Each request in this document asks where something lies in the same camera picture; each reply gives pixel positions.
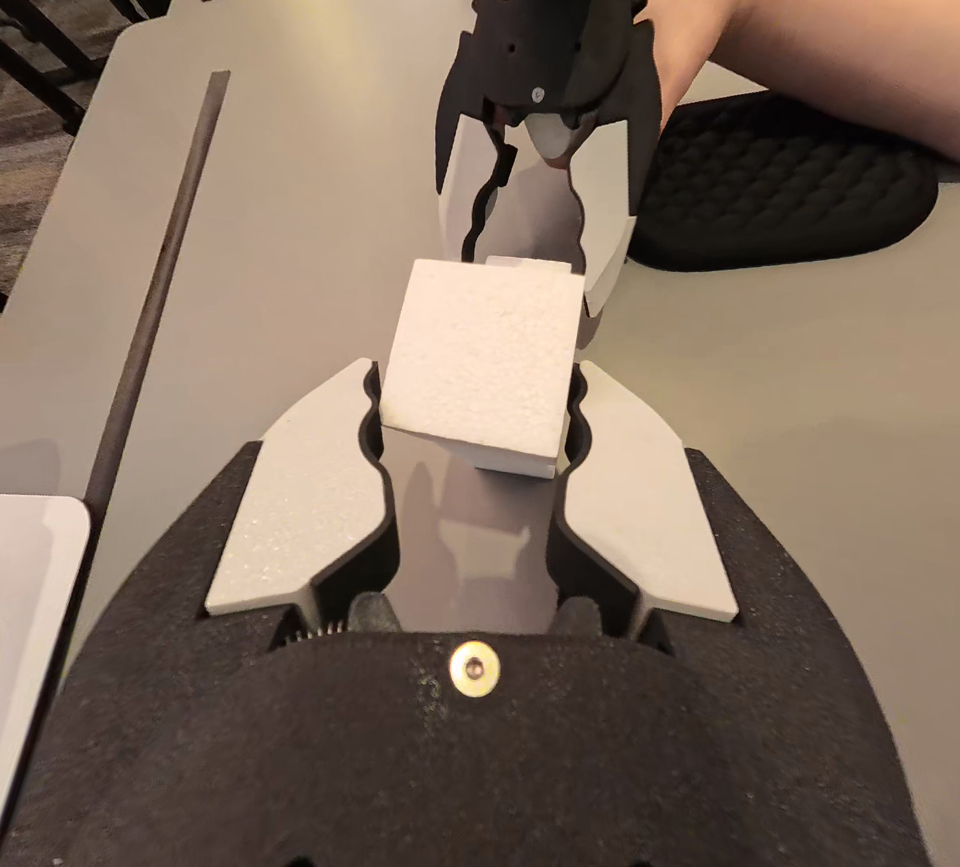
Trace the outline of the person's right hand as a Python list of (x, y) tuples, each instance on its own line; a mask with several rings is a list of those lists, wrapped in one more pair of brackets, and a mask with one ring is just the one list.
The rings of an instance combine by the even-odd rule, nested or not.
[(654, 30), (654, 66), (661, 103), (660, 129), (690, 90), (705, 64), (734, 72), (734, 42), (743, 0), (647, 0), (635, 21)]

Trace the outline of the white hard foam cube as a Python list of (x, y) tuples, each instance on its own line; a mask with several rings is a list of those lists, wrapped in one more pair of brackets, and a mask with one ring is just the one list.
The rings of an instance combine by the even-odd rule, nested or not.
[(550, 271), (561, 274), (571, 274), (572, 267), (567, 261), (557, 261), (541, 258), (514, 257), (492, 254), (486, 258), (487, 266), (516, 268), (526, 270)]
[(382, 426), (477, 469), (555, 477), (583, 299), (573, 272), (417, 259), (383, 380)]

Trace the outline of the white and wooden document stand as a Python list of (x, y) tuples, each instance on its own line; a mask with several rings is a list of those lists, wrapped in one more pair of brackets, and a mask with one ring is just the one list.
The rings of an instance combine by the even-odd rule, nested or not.
[(1, 496), (1, 805), (9, 800), (90, 537), (85, 504)]

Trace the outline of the person's right forearm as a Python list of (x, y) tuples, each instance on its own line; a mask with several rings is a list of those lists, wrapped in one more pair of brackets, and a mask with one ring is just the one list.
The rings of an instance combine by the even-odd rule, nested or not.
[(959, 157), (959, 0), (732, 0), (711, 59)]

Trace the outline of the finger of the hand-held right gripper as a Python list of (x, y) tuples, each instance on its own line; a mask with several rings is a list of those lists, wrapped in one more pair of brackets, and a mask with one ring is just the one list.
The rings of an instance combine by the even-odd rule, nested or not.
[(636, 216), (630, 213), (626, 120), (596, 127), (569, 162), (571, 189), (582, 209), (580, 248), (586, 314), (606, 306), (627, 257)]
[(443, 257), (474, 261), (478, 238), (509, 182), (518, 149), (481, 120), (461, 115), (438, 193)]

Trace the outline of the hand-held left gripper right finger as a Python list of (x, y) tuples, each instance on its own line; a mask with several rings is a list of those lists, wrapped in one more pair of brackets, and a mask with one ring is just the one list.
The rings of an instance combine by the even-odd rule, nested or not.
[(568, 414), (547, 538), (560, 599), (595, 603), (614, 638), (639, 638), (655, 612), (735, 621), (738, 601), (673, 428), (590, 361), (574, 369)]

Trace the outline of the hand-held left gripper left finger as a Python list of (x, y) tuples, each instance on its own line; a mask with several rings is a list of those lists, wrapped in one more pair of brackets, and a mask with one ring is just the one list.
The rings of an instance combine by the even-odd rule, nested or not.
[(391, 583), (399, 530), (379, 397), (378, 364), (362, 357), (263, 435), (205, 597), (210, 616), (292, 606), (319, 633)]

